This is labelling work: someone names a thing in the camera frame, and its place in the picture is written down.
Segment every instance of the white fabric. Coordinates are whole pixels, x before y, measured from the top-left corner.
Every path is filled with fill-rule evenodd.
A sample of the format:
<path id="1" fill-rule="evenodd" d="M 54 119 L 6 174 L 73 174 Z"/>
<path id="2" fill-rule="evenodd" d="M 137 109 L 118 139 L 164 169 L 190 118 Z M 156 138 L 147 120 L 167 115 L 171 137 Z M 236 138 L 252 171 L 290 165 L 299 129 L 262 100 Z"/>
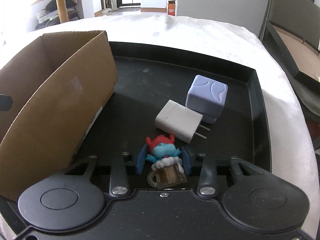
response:
<path id="1" fill-rule="evenodd" d="M 17 236 L 9 227 L 2 215 L 0 215 L 0 233 L 7 240 L 11 240 Z"/>
<path id="2" fill-rule="evenodd" d="M 190 50 L 256 69 L 268 115 L 272 171 L 308 195 L 310 211 L 303 230 L 316 238 L 320 194 L 315 152 L 299 102 L 286 75 L 254 34 L 232 24 L 190 17 L 152 13 L 104 16 L 28 33 L 19 41 L 4 46 L 2 55 L 0 52 L 0 60 L 7 62 L 42 33 L 89 30 L 106 30 L 109 41 L 147 43 Z"/>

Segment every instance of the toy figurine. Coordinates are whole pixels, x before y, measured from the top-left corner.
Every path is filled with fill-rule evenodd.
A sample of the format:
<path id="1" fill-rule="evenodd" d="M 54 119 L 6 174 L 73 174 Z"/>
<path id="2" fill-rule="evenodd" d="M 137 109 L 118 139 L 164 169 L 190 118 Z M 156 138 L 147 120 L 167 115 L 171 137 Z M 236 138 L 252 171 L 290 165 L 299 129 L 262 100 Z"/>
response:
<path id="1" fill-rule="evenodd" d="M 181 153 L 174 146 L 174 135 L 169 138 L 159 135 L 154 140 L 146 138 L 150 154 L 146 160 L 153 163 L 152 172 L 148 175 L 148 182 L 153 187 L 164 188 L 187 182 L 182 167 L 182 160 L 178 157 Z"/>
<path id="2" fill-rule="evenodd" d="M 146 143 L 149 146 L 150 154 L 147 155 L 146 160 L 152 163 L 162 160 L 166 157 L 177 157 L 181 151 L 174 146 L 174 134 L 170 134 L 169 138 L 164 135 L 159 135 L 156 139 L 152 140 L 147 137 Z"/>

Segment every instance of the table leg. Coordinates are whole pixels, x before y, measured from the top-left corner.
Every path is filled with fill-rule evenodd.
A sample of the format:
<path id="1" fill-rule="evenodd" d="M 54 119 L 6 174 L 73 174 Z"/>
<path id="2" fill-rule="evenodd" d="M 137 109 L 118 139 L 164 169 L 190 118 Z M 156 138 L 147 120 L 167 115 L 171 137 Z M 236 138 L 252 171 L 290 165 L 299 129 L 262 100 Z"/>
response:
<path id="1" fill-rule="evenodd" d="M 66 6 L 66 0 L 57 0 L 58 14 L 60 23 L 65 23 L 69 21 L 68 11 Z"/>

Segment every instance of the lavender cube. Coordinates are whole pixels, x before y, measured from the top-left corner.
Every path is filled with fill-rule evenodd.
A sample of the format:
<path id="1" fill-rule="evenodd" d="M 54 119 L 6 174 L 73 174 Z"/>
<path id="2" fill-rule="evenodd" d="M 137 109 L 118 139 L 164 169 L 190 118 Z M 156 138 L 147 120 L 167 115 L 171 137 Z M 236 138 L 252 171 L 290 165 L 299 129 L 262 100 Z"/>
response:
<path id="1" fill-rule="evenodd" d="M 214 123 L 224 107 L 228 86 L 196 75 L 187 95 L 186 107 L 203 115 L 202 121 Z"/>

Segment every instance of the white power adapter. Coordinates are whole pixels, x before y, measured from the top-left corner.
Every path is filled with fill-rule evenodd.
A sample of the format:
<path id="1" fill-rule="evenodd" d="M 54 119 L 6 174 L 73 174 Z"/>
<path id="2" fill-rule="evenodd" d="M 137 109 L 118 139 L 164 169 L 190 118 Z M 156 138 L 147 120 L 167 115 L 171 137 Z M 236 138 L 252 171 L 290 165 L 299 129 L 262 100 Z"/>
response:
<path id="1" fill-rule="evenodd" d="M 194 134 L 206 139 L 205 136 L 196 132 L 198 127 L 210 131 L 209 128 L 200 125 L 201 120 L 202 114 L 169 100 L 157 115 L 155 125 L 167 133 L 173 133 L 180 140 L 190 143 Z"/>

